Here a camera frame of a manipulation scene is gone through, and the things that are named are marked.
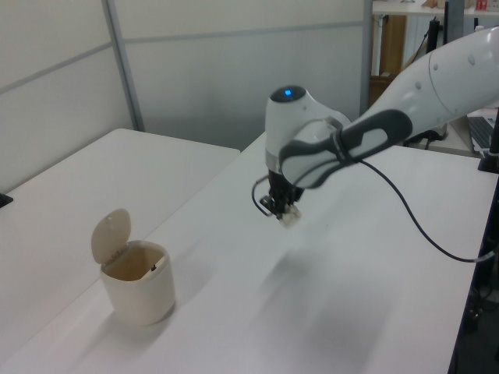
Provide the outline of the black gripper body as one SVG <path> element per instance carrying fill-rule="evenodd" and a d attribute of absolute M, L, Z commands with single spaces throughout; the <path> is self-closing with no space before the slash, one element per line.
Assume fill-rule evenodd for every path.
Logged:
<path fill-rule="evenodd" d="M 275 203 L 294 203 L 300 200 L 304 189 L 290 183 L 282 174 L 268 172 L 269 196 Z"/>

